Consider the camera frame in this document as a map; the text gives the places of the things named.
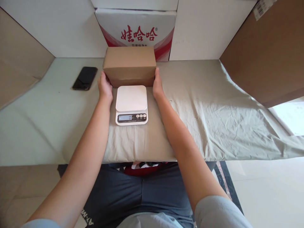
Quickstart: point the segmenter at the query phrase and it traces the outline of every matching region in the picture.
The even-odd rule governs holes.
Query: sleeve
[[[49,219],[35,219],[32,221],[27,222],[26,224],[24,224],[23,226],[21,226],[21,228],[60,228],[60,226]]]
[[[195,208],[195,220],[198,228],[252,228],[237,206],[222,196],[201,199]]]

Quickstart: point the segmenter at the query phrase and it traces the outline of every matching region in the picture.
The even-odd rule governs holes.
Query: kitchen scale
[[[145,86],[128,85],[117,89],[115,122],[119,126],[139,125],[148,122]]]

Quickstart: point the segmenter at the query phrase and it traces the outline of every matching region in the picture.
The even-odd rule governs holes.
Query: brown cardboard box
[[[0,8],[0,109],[39,82],[54,59]]]
[[[103,65],[114,88],[153,86],[155,68],[153,47],[108,47]]]
[[[266,108],[304,96],[304,1],[278,0],[250,13],[220,60],[231,79]]]

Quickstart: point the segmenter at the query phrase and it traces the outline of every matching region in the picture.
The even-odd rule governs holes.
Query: gray pants
[[[215,162],[207,163],[214,168]],[[59,165],[60,176],[67,165]],[[183,227],[194,227],[192,209],[177,162],[162,165],[144,177],[129,176],[102,165],[84,206],[83,217],[90,227],[117,227],[139,212],[164,212]]]

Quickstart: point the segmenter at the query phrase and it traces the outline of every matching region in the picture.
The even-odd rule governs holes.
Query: phone screen
[[[83,67],[80,74],[78,75],[78,78],[76,79],[73,85],[73,89],[89,90],[95,78],[96,73],[97,73],[96,67],[88,67],[88,66]]]

